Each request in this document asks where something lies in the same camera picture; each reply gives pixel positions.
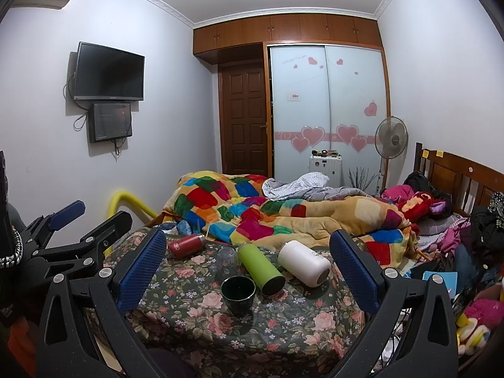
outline colorful patchwork blanket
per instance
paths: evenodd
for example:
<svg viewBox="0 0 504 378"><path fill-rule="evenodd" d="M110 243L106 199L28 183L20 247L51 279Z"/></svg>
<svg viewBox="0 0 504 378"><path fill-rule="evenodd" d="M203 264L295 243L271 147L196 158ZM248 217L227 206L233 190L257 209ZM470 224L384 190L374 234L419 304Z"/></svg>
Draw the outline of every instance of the colorful patchwork blanket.
<svg viewBox="0 0 504 378"><path fill-rule="evenodd" d="M416 243L409 221L393 204L360 196L274 202L262 193L265 180L260 175L189 173L178 181L164 211L218 240L232 244L251 241L272 250L290 240L308 247L327 246L331 234L339 229L355 236L368 235L362 240L370 243L383 266L399 265L405 251Z"/></svg>

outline brown door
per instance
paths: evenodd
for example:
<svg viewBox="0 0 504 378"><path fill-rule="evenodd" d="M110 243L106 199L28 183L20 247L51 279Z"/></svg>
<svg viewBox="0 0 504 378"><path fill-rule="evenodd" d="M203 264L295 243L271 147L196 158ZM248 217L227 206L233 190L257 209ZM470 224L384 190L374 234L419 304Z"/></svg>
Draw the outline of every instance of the brown door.
<svg viewBox="0 0 504 378"><path fill-rule="evenodd" d="M353 18L347 15L327 14L327 23L332 41L357 42L357 32L353 25Z"/></svg>
<svg viewBox="0 0 504 378"><path fill-rule="evenodd" d="M271 24L268 16L243 19L245 44L271 41Z"/></svg>
<svg viewBox="0 0 504 378"><path fill-rule="evenodd" d="M221 74L223 171L268 176L263 64L225 67Z"/></svg>
<svg viewBox="0 0 504 378"><path fill-rule="evenodd" d="M361 44L378 45L381 47L380 30L375 20L354 17L353 22L357 31L357 40Z"/></svg>
<svg viewBox="0 0 504 378"><path fill-rule="evenodd" d="M330 40L325 14L299 14L302 40Z"/></svg>
<svg viewBox="0 0 504 378"><path fill-rule="evenodd" d="M301 39L299 16L297 14L272 15L270 21L271 39L273 41Z"/></svg>
<svg viewBox="0 0 504 378"><path fill-rule="evenodd" d="M241 20L217 24L217 48L231 47L245 43Z"/></svg>
<svg viewBox="0 0 504 378"><path fill-rule="evenodd" d="M203 28L196 28L194 30L192 45L192 51L195 54L215 50L217 48L217 27L208 26Z"/></svg>

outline white thermos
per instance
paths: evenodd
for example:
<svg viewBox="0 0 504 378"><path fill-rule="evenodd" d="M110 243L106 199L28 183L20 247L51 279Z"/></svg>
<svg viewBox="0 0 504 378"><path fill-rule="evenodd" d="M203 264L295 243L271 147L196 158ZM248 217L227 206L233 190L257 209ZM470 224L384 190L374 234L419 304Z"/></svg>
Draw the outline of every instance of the white thermos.
<svg viewBox="0 0 504 378"><path fill-rule="evenodd" d="M308 287L317 287L327 279L331 263L297 240L285 243L278 254L278 264Z"/></svg>

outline pillow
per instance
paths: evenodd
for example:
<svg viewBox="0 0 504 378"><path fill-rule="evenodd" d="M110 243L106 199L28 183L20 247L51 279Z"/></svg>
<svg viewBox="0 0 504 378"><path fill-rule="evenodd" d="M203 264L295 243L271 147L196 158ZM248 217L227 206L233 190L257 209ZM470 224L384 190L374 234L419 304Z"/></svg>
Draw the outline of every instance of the pillow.
<svg viewBox="0 0 504 378"><path fill-rule="evenodd" d="M455 220L462 218L462 216L453 213L445 219L423 219L417 223L420 229L420 236L430 236L433 234L443 233L450 227Z"/></svg>

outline television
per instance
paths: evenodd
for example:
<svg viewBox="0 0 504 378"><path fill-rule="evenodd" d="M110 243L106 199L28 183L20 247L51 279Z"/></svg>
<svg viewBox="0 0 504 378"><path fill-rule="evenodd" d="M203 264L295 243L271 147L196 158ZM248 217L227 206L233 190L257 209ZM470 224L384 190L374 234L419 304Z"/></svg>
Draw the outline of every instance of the television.
<svg viewBox="0 0 504 378"><path fill-rule="evenodd" d="M142 55L80 42L74 77L75 100L143 100Z"/></svg>

